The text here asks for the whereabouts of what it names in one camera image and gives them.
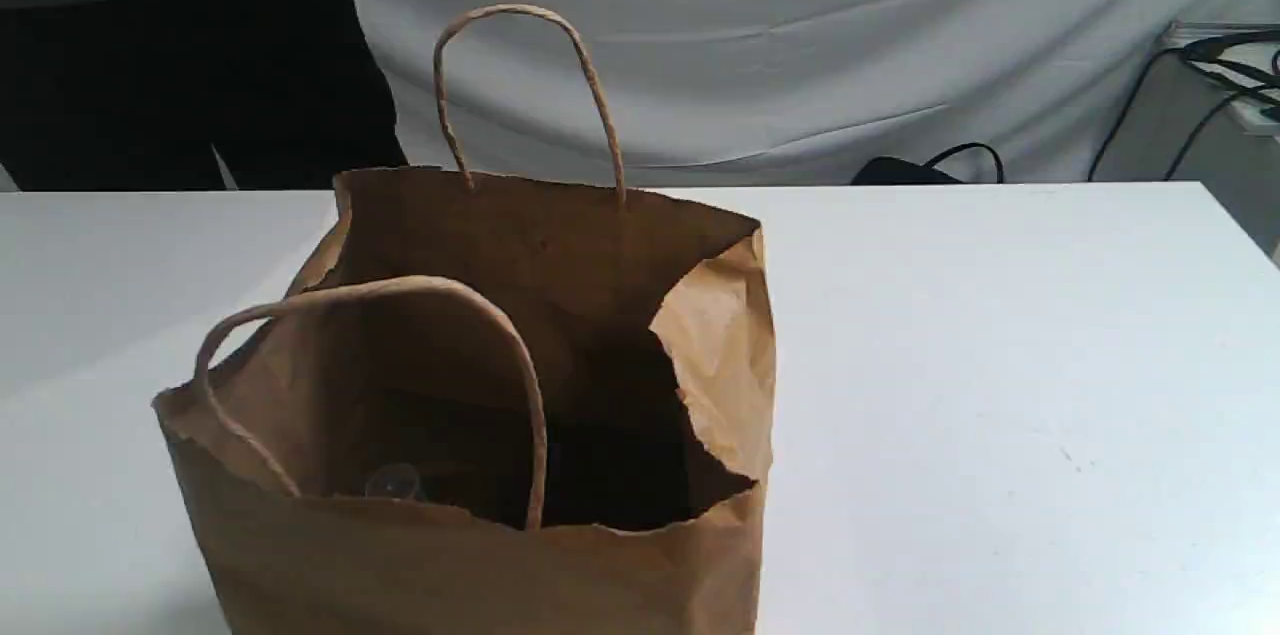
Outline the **black object behind table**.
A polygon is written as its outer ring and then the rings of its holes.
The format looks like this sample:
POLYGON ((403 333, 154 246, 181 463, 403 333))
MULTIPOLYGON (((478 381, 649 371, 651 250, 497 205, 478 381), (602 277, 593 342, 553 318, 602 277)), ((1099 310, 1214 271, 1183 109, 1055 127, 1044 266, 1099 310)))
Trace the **black object behind table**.
POLYGON ((995 183, 1005 184, 1007 181, 1005 163, 996 149, 982 142, 960 143, 937 154, 923 164, 902 160, 902 157, 872 157, 856 175, 850 181, 851 187, 928 187, 928 186, 965 186, 965 181, 959 181, 938 169, 938 166, 966 151, 982 149, 989 155, 995 166, 995 183))

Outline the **person in dark clothes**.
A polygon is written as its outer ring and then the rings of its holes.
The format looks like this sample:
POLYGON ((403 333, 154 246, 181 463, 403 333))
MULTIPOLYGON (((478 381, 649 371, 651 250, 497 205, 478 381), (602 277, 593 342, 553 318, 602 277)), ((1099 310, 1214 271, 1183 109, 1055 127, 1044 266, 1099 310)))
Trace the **person in dark clothes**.
POLYGON ((326 189, 403 166, 355 0, 3 0, 18 189, 326 189))

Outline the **brown paper bag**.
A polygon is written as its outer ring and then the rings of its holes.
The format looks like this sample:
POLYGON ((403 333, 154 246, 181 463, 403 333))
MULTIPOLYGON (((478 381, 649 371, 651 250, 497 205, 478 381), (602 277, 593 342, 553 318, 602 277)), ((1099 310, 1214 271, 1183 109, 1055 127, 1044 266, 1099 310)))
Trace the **brown paper bag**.
POLYGON ((337 175, 285 296, 154 411, 234 634, 751 634, 776 350, 760 221, 625 183, 581 35, 438 38, 454 170, 337 175), (570 38, 614 184, 474 172, 444 50, 570 38), (389 463, 425 502, 364 497, 389 463))

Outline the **orange-capped clear tube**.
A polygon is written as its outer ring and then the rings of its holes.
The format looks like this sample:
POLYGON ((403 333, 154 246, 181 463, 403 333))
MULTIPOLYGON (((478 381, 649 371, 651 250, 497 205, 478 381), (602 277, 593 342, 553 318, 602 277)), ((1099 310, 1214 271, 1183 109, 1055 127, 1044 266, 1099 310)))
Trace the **orange-capped clear tube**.
POLYGON ((364 497, 385 501, 425 502, 422 475, 411 463, 389 463, 374 470, 364 484, 364 497))

